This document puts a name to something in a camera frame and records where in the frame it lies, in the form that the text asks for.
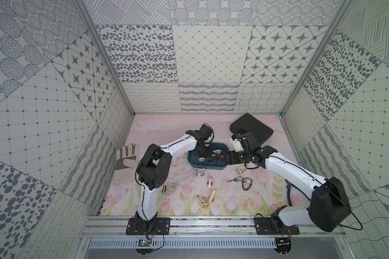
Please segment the dark brown gold watch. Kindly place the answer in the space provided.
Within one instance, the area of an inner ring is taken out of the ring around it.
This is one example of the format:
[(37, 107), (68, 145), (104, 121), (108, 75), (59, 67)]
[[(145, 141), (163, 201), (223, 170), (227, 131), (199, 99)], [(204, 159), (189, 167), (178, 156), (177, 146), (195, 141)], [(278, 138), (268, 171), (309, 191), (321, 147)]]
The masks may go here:
[(251, 178), (242, 179), (242, 189), (243, 191), (248, 191), (252, 187), (253, 180)]

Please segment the grey work glove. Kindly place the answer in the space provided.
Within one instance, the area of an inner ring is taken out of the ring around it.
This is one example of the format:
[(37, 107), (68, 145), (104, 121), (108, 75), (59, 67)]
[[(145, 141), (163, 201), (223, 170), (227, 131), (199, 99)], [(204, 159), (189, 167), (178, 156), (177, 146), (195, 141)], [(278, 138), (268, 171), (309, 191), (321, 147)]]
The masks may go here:
[(135, 181), (139, 162), (139, 144), (128, 144), (117, 150), (112, 183), (120, 185)]

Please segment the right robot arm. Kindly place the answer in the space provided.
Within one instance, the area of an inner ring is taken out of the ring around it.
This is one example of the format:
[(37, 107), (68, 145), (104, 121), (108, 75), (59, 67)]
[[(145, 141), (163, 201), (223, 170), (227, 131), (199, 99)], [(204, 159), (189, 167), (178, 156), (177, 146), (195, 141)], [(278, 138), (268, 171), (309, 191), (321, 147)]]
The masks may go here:
[(310, 199), (307, 207), (279, 207), (271, 214), (274, 223), (285, 227), (315, 225), (322, 231), (332, 232), (352, 213), (348, 196), (339, 179), (327, 179), (312, 173), (287, 159), (275, 148), (261, 146), (255, 133), (234, 134), (231, 143), (234, 151), (224, 157), (229, 165), (253, 163), (266, 168), (296, 186)]

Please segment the aluminium mounting rail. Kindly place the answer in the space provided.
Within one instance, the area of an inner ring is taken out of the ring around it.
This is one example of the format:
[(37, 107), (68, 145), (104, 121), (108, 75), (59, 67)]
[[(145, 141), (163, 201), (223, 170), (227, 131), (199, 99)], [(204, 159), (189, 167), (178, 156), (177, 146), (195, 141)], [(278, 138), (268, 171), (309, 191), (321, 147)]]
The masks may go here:
[[(126, 235), (129, 216), (89, 216), (80, 237), (120, 237)], [(172, 216), (166, 237), (246, 237), (256, 236), (253, 216)]]

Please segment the purple white watch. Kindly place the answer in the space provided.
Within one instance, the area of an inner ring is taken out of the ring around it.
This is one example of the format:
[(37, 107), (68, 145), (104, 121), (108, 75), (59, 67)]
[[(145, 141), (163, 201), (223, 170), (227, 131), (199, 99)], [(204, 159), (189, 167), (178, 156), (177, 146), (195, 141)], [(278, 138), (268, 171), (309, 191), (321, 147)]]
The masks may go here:
[(207, 171), (203, 168), (196, 168), (196, 170), (193, 173), (194, 177), (204, 177), (206, 175)]

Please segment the beige square face watch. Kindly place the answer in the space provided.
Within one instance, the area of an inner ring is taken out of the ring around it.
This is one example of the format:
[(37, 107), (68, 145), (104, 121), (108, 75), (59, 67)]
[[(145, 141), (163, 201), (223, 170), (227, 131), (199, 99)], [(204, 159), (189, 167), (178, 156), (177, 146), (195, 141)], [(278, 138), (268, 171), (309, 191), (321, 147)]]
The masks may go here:
[(236, 173), (238, 175), (242, 175), (246, 171), (246, 168), (244, 166), (239, 166), (236, 168)]

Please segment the pink white watch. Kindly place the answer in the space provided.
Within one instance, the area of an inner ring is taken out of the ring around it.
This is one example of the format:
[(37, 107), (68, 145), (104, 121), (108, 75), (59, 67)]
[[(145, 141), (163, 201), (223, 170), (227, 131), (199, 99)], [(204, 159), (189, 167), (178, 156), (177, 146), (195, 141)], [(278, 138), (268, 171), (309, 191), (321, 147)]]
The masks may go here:
[(207, 188), (211, 189), (213, 186), (213, 176), (209, 176), (208, 181), (207, 181)]

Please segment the red transparent watch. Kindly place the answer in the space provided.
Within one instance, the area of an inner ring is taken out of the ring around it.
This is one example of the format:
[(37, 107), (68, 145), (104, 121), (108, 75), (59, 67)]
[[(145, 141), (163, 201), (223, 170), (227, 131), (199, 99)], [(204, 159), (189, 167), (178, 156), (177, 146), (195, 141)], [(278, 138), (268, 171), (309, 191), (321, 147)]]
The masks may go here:
[(224, 156), (220, 155), (216, 159), (216, 166), (218, 167), (224, 167), (227, 165), (227, 162), (224, 159)]

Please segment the beige watch pair front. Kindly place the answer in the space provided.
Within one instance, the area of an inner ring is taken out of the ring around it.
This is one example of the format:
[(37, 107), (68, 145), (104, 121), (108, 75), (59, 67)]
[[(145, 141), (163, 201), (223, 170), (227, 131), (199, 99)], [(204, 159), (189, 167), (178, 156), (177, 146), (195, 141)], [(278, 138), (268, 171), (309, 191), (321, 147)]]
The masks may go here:
[(197, 195), (197, 200), (201, 208), (209, 208), (215, 199), (216, 190), (212, 190), (210, 196)]

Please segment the blue handled pliers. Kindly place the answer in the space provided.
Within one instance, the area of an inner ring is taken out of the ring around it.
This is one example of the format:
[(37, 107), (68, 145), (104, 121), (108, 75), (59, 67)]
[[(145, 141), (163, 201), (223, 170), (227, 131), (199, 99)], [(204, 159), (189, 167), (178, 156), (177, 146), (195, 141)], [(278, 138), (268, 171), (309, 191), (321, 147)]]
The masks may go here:
[(309, 205), (310, 198), (304, 194), (297, 186), (286, 181), (287, 203), (289, 206)]

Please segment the black plastic case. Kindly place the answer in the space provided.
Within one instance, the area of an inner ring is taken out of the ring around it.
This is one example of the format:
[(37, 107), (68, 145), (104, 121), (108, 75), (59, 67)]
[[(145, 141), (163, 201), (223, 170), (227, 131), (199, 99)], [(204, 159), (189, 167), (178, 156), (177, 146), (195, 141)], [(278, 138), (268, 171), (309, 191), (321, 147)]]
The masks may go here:
[(235, 135), (242, 135), (246, 134), (247, 132), (252, 132), (257, 136), (257, 140), (261, 145), (273, 135), (273, 129), (266, 126), (264, 123), (249, 113), (245, 113), (240, 118), (235, 120), (230, 125), (230, 131)]

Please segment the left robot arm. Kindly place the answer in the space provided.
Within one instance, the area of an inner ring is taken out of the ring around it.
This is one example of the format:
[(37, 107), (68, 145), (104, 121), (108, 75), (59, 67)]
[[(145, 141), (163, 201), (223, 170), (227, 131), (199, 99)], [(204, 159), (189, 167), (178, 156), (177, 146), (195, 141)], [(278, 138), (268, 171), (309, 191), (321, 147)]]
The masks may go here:
[(158, 192), (166, 182), (174, 158), (190, 151), (200, 162), (217, 156), (210, 146), (214, 136), (212, 127), (203, 124), (199, 130), (188, 130), (185, 135), (171, 143), (160, 146), (151, 144), (148, 147), (135, 173), (136, 181), (142, 189), (141, 205), (136, 213), (137, 220), (148, 224), (155, 221)]

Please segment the teal storage box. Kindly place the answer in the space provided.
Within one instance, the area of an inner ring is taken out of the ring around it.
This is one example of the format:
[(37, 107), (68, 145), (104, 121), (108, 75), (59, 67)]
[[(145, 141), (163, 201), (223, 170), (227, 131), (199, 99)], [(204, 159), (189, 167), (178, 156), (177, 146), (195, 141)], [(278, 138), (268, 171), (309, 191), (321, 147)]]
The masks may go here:
[[(210, 144), (210, 146), (212, 147), (213, 150), (218, 150), (218, 149), (223, 150), (222, 153), (220, 154), (222, 156), (226, 155), (229, 152), (228, 146), (224, 143), (213, 142)], [(193, 168), (223, 170), (228, 165), (227, 163), (227, 165), (224, 167), (216, 166), (216, 158), (213, 158), (212, 161), (204, 161), (200, 163), (192, 151), (188, 152), (187, 160)]]

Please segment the patterned white black watch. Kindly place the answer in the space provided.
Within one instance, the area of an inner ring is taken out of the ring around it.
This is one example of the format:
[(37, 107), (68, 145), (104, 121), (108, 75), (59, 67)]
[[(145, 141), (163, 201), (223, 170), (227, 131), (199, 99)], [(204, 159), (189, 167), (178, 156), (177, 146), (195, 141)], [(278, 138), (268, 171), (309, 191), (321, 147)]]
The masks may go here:
[(163, 186), (162, 193), (169, 196), (172, 195), (175, 192), (175, 185), (174, 184), (167, 184)]

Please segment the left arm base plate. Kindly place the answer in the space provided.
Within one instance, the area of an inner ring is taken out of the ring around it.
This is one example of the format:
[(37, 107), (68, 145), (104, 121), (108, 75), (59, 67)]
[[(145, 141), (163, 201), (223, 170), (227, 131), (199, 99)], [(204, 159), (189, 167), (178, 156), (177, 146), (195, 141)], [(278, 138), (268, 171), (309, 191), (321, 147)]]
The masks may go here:
[(170, 218), (158, 218), (146, 221), (139, 215), (128, 220), (126, 235), (168, 235), (170, 231)]

